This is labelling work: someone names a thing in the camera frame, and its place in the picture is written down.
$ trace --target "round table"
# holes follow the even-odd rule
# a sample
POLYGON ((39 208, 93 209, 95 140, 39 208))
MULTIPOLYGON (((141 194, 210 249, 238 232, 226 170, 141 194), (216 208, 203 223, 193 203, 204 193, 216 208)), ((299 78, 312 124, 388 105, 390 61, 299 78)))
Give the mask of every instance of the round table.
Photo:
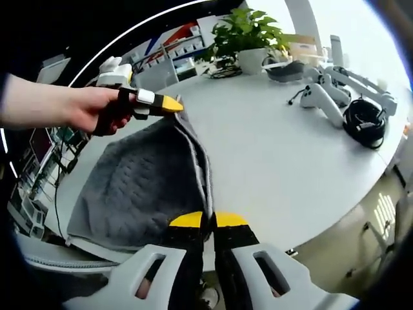
MULTIPOLYGON (((361 201, 395 153, 404 127, 401 120, 407 115, 408 103, 400 103, 382 147, 366 149, 334 128, 322 111, 301 108, 299 99, 288 105, 303 87, 301 82, 282 85, 259 74, 193 77, 160 92, 182 95, 210 158, 215 210, 242 215, 260 242, 283 251, 316 237, 361 201)), ((106 145, 156 120, 131 121, 115 136, 92 138, 59 188, 63 234, 75 197, 106 145)), ((58 233, 52 207, 46 226, 58 233)), ((80 238, 70 242, 115 262, 131 255, 80 238)), ((211 246, 206 246, 205 257, 211 261, 211 246)), ((213 268, 213 261, 206 265, 213 268)))

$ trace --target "human hand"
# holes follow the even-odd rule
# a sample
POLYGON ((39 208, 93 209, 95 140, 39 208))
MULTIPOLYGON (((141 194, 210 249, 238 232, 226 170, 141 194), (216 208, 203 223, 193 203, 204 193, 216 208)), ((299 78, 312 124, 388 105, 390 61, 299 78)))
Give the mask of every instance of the human hand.
MULTIPOLYGON (((92 133, 95 131, 99 113, 109 103, 116 101, 119 91, 110 88, 85 87, 78 88, 77 94, 69 104, 68 122, 71 127, 92 133)), ((115 134, 129 121, 130 114, 121 114, 113 119, 109 131, 105 134, 115 134)))
MULTIPOLYGON (((70 126, 93 133, 99 112, 117 100, 118 90, 69 88, 33 83, 10 75, 0 104, 0 126, 12 128, 70 126)), ((121 114, 105 134, 114 134, 130 120, 121 114)))

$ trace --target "gray towel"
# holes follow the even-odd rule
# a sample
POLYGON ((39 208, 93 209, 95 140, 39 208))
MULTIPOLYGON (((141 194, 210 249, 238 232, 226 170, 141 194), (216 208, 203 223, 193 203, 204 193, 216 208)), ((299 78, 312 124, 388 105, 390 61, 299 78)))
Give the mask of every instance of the gray towel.
POLYGON ((212 215, 210 167, 182 112, 107 146, 67 231, 109 249, 134 250, 159 242, 173 219, 195 211, 212 215))

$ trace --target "white device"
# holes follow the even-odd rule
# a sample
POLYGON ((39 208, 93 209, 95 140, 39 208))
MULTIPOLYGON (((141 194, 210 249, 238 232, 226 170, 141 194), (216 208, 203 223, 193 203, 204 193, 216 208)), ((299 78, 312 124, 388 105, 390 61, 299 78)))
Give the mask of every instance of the white device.
POLYGON ((344 118, 341 111, 321 85, 315 83, 307 85, 301 96, 300 106, 320 108, 335 127, 343 126, 344 118))
POLYGON ((321 76, 321 78, 319 79, 319 84, 339 107, 346 107, 350 104, 350 93, 347 94, 346 92, 343 92, 342 90, 333 86, 330 74, 325 73, 323 76, 321 76))
POLYGON ((334 67, 328 67, 325 69, 325 73, 330 74, 333 79, 352 87, 360 94, 379 103, 383 110, 385 110, 386 115, 393 116, 396 113, 397 102, 392 95, 363 76, 359 76, 349 70, 345 70, 345 72, 348 76, 335 71, 334 67), (373 88, 376 92, 372 92, 368 89, 368 87, 373 88))
POLYGON ((310 79, 313 83, 318 83, 320 76, 322 76, 321 72, 314 67, 307 68, 303 74, 304 78, 310 79))
POLYGON ((100 67, 96 86, 129 84, 132 78, 130 63, 121 65, 122 57, 110 56, 100 67))
POLYGON ((313 83, 318 83, 327 94, 336 102, 338 107, 346 107, 350 104, 351 94, 349 91, 338 89, 332 84, 330 74, 321 73, 318 69, 310 67, 304 71, 304 77, 309 78, 313 83))
POLYGON ((333 64, 335 66, 344 66, 344 59, 343 59, 343 49, 341 48, 341 41, 338 36, 331 35, 331 54, 333 58, 333 64))

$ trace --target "black cable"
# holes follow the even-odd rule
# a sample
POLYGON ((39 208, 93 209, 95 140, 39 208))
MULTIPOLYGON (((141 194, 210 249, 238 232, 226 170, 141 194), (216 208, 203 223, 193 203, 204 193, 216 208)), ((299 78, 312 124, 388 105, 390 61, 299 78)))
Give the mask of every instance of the black cable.
MULTIPOLYGON (((67 128, 68 127, 65 127, 65 129, 63 130, 63 134, 62 134, 62 142, 61 142, 61 145, 60 145, 60 151, 59 151, 59 157, 58 157, 58 160, 59 160, 60 163, 61 163, 62 157, 63 157, 63 145, 65 144, 65 136, 66 136, 66 133, 67 133, 67 128)), ((60 236, 63 239, 65 239, 65 237, 63 237, 63 233, 62 233, 62 230, 60 228, 59 213, 57 211, 57 189, 59 188, 59 185, 60 185, 60 170, 61 170, 60 165, 57 165, 57 181, 56 181, 56 184, 55 184, 55 191, 54 191, 54 210, 55 210, 55 213, 56 213, 57 228, 59 229, 60 236)))
POLYGON ((297 98, 297 96, 300 95, 300 93, 302 93, 304 90, 305 90, 305 88, 299 90, 299 91, 297 92, 297 94, 295 94, 294 96, 292 96, 292 98, 287 101, 287 103, 288 103, 289 105, 292 105, 293 102, 294 102, 294 100, 297 98))
POLYGON ((354 100, 344 111, 343 128, 362 146, 378 149, 384 142, 386 113, 364 99, 354 100))

